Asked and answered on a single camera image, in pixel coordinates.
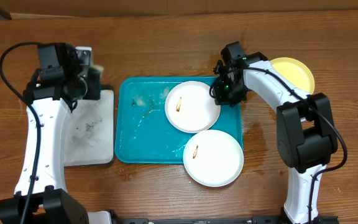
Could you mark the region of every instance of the white plate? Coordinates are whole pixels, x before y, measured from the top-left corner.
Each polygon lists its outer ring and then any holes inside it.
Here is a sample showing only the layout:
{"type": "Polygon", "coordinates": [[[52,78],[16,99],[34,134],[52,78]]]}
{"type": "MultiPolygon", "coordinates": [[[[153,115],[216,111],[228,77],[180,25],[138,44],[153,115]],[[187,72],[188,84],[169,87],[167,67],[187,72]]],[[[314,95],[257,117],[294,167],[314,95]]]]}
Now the white plate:
{"type": "Polygon", "coordinates": [[[221,187],[240,175],[244,154],[240,144],[228,133],[207,130],[195,134],[187,142],[183,163],[187,173],[198,183],[221,187]]]}
{"type": "Polygon", "coordinates": [[[175,86],[165,100],[165,114],[169,122],[186,133],[198,133],[210,128],[218,120],[221,106],[209,95],[209,86],[188,81],[175,86]]]}

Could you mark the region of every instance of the blue tray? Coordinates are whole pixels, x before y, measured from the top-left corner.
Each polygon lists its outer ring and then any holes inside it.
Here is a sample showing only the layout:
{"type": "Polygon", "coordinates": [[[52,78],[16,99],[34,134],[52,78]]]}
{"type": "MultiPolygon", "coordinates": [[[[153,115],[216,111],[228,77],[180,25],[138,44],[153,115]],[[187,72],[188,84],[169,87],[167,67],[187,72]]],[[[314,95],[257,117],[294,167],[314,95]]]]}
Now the blue tray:
{"type": "MultiPolygon", "coordinates": [[[[216,77],[133,77],[119,90],[115,153],[126,163],[183,164],[183,150],[194,135],[173,127],[165,116],[165,99],[182,82],[208,85],[216,77]]],[[[224,131],[242,144],[240,105],[222,106],[211,129],[224,131]]]]}

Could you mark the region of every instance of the yellow bowl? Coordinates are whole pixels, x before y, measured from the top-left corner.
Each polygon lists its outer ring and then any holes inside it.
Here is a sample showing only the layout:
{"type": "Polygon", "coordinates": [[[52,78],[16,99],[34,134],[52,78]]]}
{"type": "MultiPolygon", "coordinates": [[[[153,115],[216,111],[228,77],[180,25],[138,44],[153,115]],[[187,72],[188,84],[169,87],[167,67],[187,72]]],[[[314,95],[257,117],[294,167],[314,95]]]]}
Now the yellow bowl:
{"type": "Polygon", "coordinates": [[[301,90],[313,94],[314,78],[310,69],[302,62],[288,57],[275,58],[270,61],[284,78],[301,90]]]}

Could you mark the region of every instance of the wooden table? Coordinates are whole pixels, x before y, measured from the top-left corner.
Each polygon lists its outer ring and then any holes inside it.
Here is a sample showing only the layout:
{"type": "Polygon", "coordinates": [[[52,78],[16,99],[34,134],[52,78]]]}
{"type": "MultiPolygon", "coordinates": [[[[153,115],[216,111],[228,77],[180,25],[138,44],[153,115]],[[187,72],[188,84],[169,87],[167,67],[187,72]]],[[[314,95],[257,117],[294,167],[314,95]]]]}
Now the wooden table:
{"type": "MultiPolygon", "coordinates": [[[[25,41],[89,45],[94,61],[105,67],[103,83],[117,93],[133,76],[212,75],[220,50],[237,40],[248,52],[297,58],[313,72],[315,92],[331,100],[336,127],[349,148],[345,167],[324,174],[318,208],[323,215],[339,215],[341,223],[358,223],[358,11],[0,21],[0,56],[25,41]]],[[[15,50],[4,64],[18,90],[37,67],[35,47],[15,50]]],[[[203,187],[183,166],[115,159],[66,168],[69,193],[88,211],[114,209],[121,217],[278,214],[287,196],[288,169],[277,151],[275,113],[253,92],[241,105],[245,164],[229,187],[203,187]]],[[[12,197],[26,136],[25,107],[0,79],[0,199],[12,197]]],[[[329,166],[339,163],[341,150],[329,166]]]]}

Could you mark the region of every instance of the wooden surface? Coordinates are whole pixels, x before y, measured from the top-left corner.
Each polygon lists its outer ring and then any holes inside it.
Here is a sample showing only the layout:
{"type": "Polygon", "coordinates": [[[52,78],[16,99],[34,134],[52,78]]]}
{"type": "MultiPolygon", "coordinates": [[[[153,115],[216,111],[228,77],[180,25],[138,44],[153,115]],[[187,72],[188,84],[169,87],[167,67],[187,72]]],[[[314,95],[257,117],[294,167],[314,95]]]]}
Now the wooden surface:
{"type": "Polygon", "coordinates": [[[56,16],[150,16],[358,9],[358,0],[0,0],[13,13],[56,16]]]}
{"type": "MultiPolygon", "coordinates": [[[[212,75],[220,50],[237,40],[248,52],[297,58],[313,72],[315,92],[331,100],[336,127],[349,148],[345,167],[324,174],[318,208],[323,215],[339,215],[341,223],[358,223],[358,11],[0,21],[0,55],[24,41],[89,45],[94,61],[105,67],[103,83],[116,93],[133,76],[212,75]]],[[[23,47],[7,56],[4,71],[21,91],[38,66],[35,48],[23,47]]],[[[242,103],[245,164],[228,187],[203,187],[183,166],[115,159],[108,165],[66,168],[68,191],[88,211],[114,209],[121,217],[278,214],[288,170],[278,155],[275,119],[267,104],[249,93],[242,103]]],[[[12,197],[26,136],[24,105],[0,79],[0,199],[12,197]]],[[[330,166],[341,158],[339,149],[330,166]]]]}

